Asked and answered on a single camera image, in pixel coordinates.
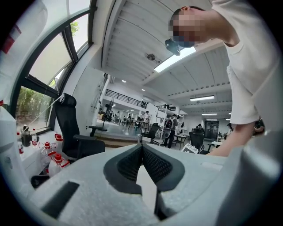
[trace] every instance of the white cable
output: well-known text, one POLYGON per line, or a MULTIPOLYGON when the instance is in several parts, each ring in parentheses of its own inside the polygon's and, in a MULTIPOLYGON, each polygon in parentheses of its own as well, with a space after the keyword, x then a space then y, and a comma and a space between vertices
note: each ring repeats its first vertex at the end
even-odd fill
POLYGON ((59 100, 61 97, 63 97, 64 95, 62 94, 60 97, 58 97, 55 101, 53 101, 52 104, 50 104, 43 112, 41 112, 23 131, 25 131, 27 128, 30 127, 30 125, 38 119, 39 116, 41 116, 44 112, 46 112, 47 109, 49 109, 57 100, 59 100))

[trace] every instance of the fluorescent light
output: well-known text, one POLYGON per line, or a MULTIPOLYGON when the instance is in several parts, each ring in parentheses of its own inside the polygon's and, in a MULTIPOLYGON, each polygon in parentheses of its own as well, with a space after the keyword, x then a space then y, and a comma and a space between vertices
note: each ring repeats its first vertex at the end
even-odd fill
POLYGON ((203 101, 203 100, 210 100, 210 99, 214 99, 214 96, 191 98, 190 101, 203 101))
POLYGON ((202 115, 217 115, 217 113, 209 113, 209 114, 202 114, 202 115))
POLYGON ((158 73, 163 71, 164 69, 168 68, 172 64, 178 62, 179 60, 183 59, 184 57, 187 57, 195 52, 194 47, 190 48, 184 48, 181 50, 180 56, 173 55, 172 57, 168 58, 166 61, 162 62, 160 65, 158 65, 154 70, 158 73))

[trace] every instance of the black slot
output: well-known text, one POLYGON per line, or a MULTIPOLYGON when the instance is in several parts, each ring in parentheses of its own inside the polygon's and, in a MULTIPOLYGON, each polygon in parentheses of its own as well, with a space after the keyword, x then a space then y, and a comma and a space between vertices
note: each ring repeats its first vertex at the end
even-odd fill
POLYGON ((42 211, 53 218, 57 218, 79 186, 77 183, 68 181, 42 208, 42 211))

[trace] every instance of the bag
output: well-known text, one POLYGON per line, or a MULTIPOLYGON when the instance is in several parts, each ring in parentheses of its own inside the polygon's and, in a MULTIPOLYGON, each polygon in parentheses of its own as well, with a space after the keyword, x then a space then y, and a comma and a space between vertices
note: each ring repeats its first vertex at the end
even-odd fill
POLYGON ((168 119, 168 121, 166 122, 166 128, 172 129, 173 127, 173 121, 172 119, 168 119))

